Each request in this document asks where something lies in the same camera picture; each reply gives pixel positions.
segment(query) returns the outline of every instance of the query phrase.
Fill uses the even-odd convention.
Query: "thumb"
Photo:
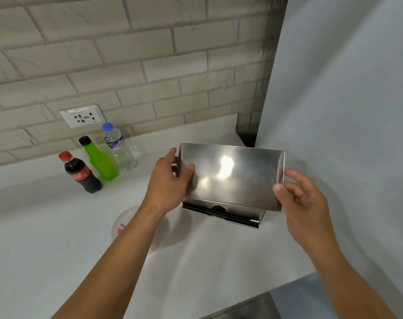
[[[280,203],[284,206],[285,209],[289,209],[296,205],[295,200],[293,198],[293,194],[290,193],[286,187],[282,184],[275,184],[273,186],[273,190],[275,196],[280,201]]]
[[[185,182],[185,184],[187,184],[191,177],[193,176],[194,173],[194,165],[188,165],[185,167],[183,173],[181,174],[181,176],[179,176],[180,179],[182,179],[183,182]]]

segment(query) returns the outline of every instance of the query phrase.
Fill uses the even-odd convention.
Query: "white countertop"
[[[37,163],[50,176],[0,185],[0,318],[52,316],[111,243],[115,218],[141,203],[165,146],[243,145],[235,120],[236,115],[146,136],[146,144],[161,144],[141,146],[146,154],[138,167],[96,194],[85,193],[64,171],[47,168],[55,156],[1,167],[0,175],[9,176]],[[182,208],[168,213],[170,235],[147,257],[125,318],[199,319],[313,272],[287,231],[285,215],[267,213],[259,229]]]

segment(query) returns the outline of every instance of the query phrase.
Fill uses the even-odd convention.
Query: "cola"
[[[95,193],[103,187],[101,181],[94,176],[91,169],[78,158],[74,158],[70,152],[64,151],[59,155],[64,162],[66,172],[79,182],[88,193]]]

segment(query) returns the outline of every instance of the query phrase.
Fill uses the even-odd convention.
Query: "electrical outlet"
[[[60,111],[60,114],[72,129],[105,122],[103,113],[101,113],[97,104]]]

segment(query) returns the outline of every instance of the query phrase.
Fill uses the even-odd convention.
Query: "hand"
[[[293,170],[284,174],[298,183],[275,184],[273,189],[284,207],[287,228],[293,239],[312,258],[340,251],[326,197],[308,177]]]
[[[179,178],[175,177],[173,172],[176,171],[176,166],[172,166],[176,163],[175,153],[176,149],[172,148],[164,158],[156,162],[142,203],[155,207],[163,214],[179,205],[194,173],[194,165],[188,165]]]

